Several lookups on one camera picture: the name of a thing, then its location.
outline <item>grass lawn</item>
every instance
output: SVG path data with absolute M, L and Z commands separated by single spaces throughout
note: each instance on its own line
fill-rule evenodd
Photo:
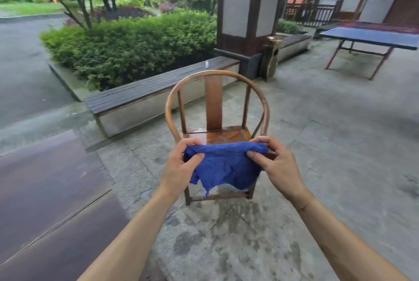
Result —
M 53 14 L 62 11 L 60 3 L 28 3 L 16 2 L 0 4 L 0 11 L 9 12 L 13 15 L 34 15 L 34 14 Z

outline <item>ping pong table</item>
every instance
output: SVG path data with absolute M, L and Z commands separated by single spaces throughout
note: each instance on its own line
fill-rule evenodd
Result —
M 329 69 L 333 59 L 340 49 L 347 50 L 350 53 L 352 51 L 356 51 L 364 54 L 382 56 L 383 58 L 378 64 L 374 73 L 371 75 L 371 77 L 368 78 L 369 80 L 374 79 L 384 61 L 386 61 L 391 55 L 393 49 L 401 48 L 416 51 L 419 47 L 419 29 L 415 27 L 345 21 L 340 23 L 339 26 L 334 29 L 320 33 L 319 36 L 339 39 L 339 45 L 325 69 Z M 345 41 L 352 42 L 349 48 L 342 46 Z M 353 48 L 354 43 L 356 42 L 386 46 L 389 47 L 389 49 L 384 54 L 370 51 L 361 51 L 359 49 Z

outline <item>wooden railing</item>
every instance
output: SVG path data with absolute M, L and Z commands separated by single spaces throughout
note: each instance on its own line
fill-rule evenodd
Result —
M 337 12 L 338 4 L 287 4 L 285 19 L 295 21 L 308 27 L 319 27 L 328 24 Z

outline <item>wooden chair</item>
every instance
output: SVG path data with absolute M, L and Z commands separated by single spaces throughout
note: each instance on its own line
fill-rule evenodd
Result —
M 247 84 L 246 97 L 243 110 L 243 120 L 241 125 L 235 125 L 230 127 L 223 127 L 223 76 L 230 76 L 237 78 L 238 80 Z M 182 87 L 187 83 L 193 82 L 200 78 L 205 80 L 205 97 L 206 97 L 206 111 L 207 111 L 207 128 L 192 129 L 186 128 L 185 120 L 185 107 L 182 99 Z M 262 102 L 263 114 L 262 118 L 254 130 L 253 134 L 250 135 L 249 130 L 246 126 L 247 113 L 249 109 L 250 92 L 254 90 L 259 96 Z M 173 99 L 177 94 L 179 101 L 179 109 L 181 116 L 182 125 L 182 136 L 179 134 L 175 124 L 172 120 L 171 107 Z M 254 138 L 259 128 L 262 126 L 261 135 L 266 135 L 269 123 L 269 106 L 263 92 L 260 88 L 251 80 L 246 77 L 239 75 L 235 72 L 229 72 L 225 70 L 207 70 L 192 74 L 188 77 L 183 78 L 177 85 L 172 89 L 167 98 L 165 107 L 165 116 L 169 129 L 174 136 L 176 143 L 182 138 L 194 137 L 202 141 L 203 144 L 223 144 L 223 143 L 234 143 L 249 141 Z M 185 189 L 185 201 L 186 205 L 190 205 L 192 201 L 211 200 L 211 199 L 229 199 L 236 197 L 246 197 L 247 199 L 253 198 L 255 189 L 253 184 L 248 191 L 245 192 L 230 192 L 225 194 L 214 194 L 208 195 L 207 198 L 204 196 L 191 197 L 189 194 L 189 188 Z

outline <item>trash bin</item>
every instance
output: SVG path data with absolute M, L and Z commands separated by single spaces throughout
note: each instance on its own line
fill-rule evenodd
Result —
M 263 46 L 263 58 L 260 68 L 260 77 L 264 81 L 268 81 L 275 74 L 276 69 L 276 56 L 280 48 L 282 48 L 283 38 L 278 36 L 269 36 L 269 43 Z

